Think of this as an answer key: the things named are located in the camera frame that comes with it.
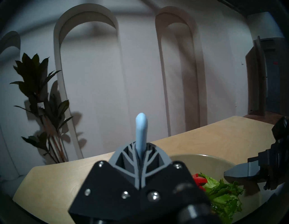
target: plate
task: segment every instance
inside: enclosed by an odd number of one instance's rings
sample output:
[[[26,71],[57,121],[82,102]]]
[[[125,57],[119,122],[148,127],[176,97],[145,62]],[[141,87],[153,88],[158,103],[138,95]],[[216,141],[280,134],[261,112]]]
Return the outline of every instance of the plate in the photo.
[[[202,172],[218,181],[224,179],[224,172],[235,165],[224,159],[200,154],[175,155],[171,156],[171,160],[184,162],[191,174]],[[243,194],[239,195],[239,198],[242,203],[242,212],[236,212],[233,215],[233,222],[238,221],[261,206],[262,198],[260,192],[246,195],[246,190],[244,190]]]

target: red bell pepper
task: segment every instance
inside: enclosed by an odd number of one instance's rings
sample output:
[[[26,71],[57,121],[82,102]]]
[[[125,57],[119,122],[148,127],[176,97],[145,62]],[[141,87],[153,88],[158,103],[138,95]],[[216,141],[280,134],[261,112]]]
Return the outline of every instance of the red bell pepper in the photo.
[[[206,191],[205,188],[203,188],[202,186],[208,183],[208,180],[206,178],[199,177],[197,173],[192,175],[192,177],[194,181],[196,182],[197,186],[203,191]]]

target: table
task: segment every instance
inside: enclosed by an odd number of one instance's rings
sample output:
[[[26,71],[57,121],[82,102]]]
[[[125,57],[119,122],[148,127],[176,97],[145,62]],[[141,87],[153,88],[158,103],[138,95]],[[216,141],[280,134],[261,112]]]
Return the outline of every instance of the table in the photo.
[[[233,116],[182,134],[154,141],[169,156],[207,154],[239,164],[275,142],[273,125]],[[13,200],[47,223],[74,223],[67,210],[96,161],[113,152],[81,160],[31,169]]]

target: lettuce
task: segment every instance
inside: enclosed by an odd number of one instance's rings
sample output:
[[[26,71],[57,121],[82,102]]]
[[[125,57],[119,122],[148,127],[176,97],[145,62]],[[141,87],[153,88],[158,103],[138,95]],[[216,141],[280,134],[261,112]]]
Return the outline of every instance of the lettuce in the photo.
[[[238,196],[243,193],[243,189],[238,187],[237,182],[226,184],[223,179],[218,182],[202,173],[199,177],[204,177],[208,181],[203,187],[212,202],[213,212],[218,214],[223,224],[231,224],[233,214],[242,211],[242,203]]]

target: salad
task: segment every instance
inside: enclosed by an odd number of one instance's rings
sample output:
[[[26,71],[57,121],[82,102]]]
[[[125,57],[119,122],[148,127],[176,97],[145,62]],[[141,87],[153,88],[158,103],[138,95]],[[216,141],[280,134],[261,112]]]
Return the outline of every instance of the salad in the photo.
[[[238,187],[235,181],[233,184],[224,183],[223,179],[217,181],[204,174],[194,174],[193,179],[197,186],[206,192],[212,202],[212,210],[219,215],[223,224],[231,224],[235,212],[242,211],[239,195],[243,189]]]

